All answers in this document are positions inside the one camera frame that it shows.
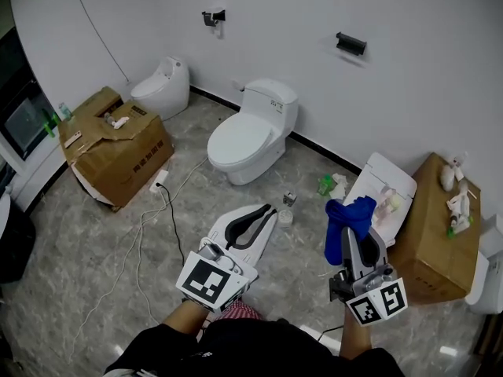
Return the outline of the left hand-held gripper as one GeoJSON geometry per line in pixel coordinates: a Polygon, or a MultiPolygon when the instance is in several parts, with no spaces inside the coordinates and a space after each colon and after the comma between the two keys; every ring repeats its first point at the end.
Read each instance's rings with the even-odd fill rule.
{"type": "Polygon", "coordinates": [[[276,221],[277,211],[268,203],[222,215],[208,233],[210,240],[189,253],[176,288],[212,313],[225,312],[258,278],[251,265],[262,257],[276,221]]]}

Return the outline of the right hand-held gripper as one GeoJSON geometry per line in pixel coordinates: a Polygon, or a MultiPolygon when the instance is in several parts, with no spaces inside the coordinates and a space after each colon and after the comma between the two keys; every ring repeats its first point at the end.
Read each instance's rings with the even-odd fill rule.
{"type": "Polygon", "coordinates": [[[330,300],[344,303],[362,327],[389,320],[407,309],[403,279],[391,265],[384,265],[387,251],[378,232],[370,227],[358,244],[353,230],[344,228],[341,242],[346,269],[329,280],[330,300]]]}

